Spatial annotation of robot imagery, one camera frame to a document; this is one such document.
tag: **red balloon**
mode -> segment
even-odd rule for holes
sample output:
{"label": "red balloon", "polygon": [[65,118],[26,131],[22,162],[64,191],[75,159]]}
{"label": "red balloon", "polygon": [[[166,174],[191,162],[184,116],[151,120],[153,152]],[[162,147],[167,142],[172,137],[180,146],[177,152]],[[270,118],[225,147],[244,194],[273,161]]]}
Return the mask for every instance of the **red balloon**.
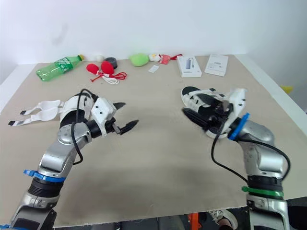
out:
{"label": "red balloon", "polygon": [[96,74],[99,71],[99,67],[95,64],[88,64],[86,69],[93,74]]}
{"label": "red balloon", "polygon": [[110,62],[103,61],[101,63],[100,68],[103,73],[110,74],[110,75],[114,73],[114,68]]}

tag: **green toy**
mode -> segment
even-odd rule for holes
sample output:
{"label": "green toy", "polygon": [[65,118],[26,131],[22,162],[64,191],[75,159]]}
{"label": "green toy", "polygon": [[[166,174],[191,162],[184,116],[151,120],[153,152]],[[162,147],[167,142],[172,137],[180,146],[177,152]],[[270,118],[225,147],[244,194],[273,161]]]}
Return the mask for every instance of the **green toy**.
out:
{"label": "green toy", "polygon": [[143,66],[149,61],[148,55],[142,53],[134,54],[129,59],[134,66]]}

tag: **red tag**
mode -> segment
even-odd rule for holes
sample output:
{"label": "red tag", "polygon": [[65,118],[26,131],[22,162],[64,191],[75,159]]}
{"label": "red tag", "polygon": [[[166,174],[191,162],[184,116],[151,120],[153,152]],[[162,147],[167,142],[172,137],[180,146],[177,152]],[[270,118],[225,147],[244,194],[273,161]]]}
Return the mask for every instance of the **red tag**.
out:
{"label": "red tag", "polygon": [[167,65],[168,62],[170,61],[170,59],[171,59],[171,56],[166,55],[166,54],[162,54],[161,55],[161,60],[159,61],[159,63]]}

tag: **small white card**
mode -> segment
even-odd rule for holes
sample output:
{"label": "small white card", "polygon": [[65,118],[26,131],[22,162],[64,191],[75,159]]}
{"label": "small white card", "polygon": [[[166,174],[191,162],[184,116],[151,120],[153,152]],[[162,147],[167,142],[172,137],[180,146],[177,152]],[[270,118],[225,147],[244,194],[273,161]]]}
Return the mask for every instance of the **small white card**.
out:
{"label": "small white card", "polygon": [[224,76],[226,73],[228,56],[211,54],[205,69],[205,73]]}
{"label": "small white card", "polygon": [[159,69],[159,67],[156,66],[156,65],[153,65],[153,66],[148,70],[148,72],[154,73],[154,72],[157,71],[157,69]]}

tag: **white box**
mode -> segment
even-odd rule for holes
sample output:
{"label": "white box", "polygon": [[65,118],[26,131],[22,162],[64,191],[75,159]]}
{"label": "white box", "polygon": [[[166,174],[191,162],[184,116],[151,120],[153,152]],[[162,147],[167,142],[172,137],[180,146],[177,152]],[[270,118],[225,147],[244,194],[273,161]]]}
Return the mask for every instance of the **white box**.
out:
{"label": "white box", "polygon": [[183,78],[201,77],[201,69],[194,56],[178,56],[177,63]]}
{"label": "white box", "polygon": [[224,76],[226,73],[228,56],[211,54],[205,69],[205,73]]}

